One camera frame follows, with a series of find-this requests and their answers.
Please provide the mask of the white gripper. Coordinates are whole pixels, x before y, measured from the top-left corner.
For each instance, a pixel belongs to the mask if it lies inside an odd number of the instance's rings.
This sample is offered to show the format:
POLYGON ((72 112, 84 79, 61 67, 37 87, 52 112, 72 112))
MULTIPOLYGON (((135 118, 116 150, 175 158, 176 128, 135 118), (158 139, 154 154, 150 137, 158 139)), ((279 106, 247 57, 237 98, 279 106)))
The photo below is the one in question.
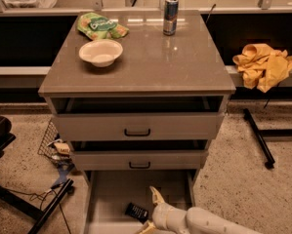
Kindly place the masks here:
POLYGON ((190 234, 187 224, 188 212, 164 203, 164 198, 154 186, 149 189, 152 193, 152 203, 155 206, 152 213, 153 222, 146 221, 136 234, 155 234, 157 228, 172 231, 175 234, 190 234))

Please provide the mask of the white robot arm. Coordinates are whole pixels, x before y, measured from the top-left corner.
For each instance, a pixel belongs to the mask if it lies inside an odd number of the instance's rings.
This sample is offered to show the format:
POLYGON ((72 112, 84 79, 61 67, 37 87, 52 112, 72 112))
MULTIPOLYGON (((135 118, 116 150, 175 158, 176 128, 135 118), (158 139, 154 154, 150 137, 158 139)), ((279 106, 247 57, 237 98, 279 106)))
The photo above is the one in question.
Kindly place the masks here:
POLYGON ((147 220, 135 234, 262 234, 253 229, 221 218, 199 207, 181 210, 166 203, 161 193, 151 186, 154 210, 152 220, 147 220))

